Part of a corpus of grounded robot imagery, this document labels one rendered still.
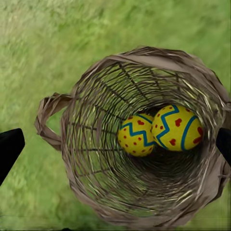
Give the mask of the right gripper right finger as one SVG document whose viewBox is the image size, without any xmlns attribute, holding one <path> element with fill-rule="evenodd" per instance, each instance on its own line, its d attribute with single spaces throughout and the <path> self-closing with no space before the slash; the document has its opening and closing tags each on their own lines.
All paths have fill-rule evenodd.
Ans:
<svg viewBox="0 0 231 231">
<path fill-rule="evenodd" d="M 231 167 L 231 130 L 219 128 L 216 146 Z"/>
</svg>

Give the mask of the easter egg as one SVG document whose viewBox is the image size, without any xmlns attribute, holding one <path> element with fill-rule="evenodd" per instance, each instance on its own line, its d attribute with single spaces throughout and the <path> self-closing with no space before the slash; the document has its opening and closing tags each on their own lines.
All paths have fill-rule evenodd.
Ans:
<svg viewBox="0 0 231 231">
<path fill-rule="evenodd" d="M 152 136 L 164 149 L 184 151 L 200 143 L 203 138 L 203 127 L 197 116 L 189 109 L 169 105 L 154 116 Z"/>
<path fill-rule="evenodd" d="M 150 111 L 152 113 L 154 111 Z M 139 157 L 147 156 L 152 162 L 152 155 L 157 143 L 152 136 L 152 122 L 154 116 L 131 112 L 127 119 L 119 125 L 117 139 L 119 147 L 128 154 L 133 155 L 139 164 Z M 144 165 L 141 164 L 143 167 Z"/>
</svg>

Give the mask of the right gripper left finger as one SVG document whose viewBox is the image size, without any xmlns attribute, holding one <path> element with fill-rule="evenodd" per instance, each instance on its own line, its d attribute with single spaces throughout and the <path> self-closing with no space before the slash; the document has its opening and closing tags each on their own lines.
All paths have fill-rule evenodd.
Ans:
<svg viewBox="0 0 231 231">
<path fill-rule="evenodd" d="M 24 147 L 25 139 L 21 128 L 0 133 L 0 185 Z"/>
</svg>

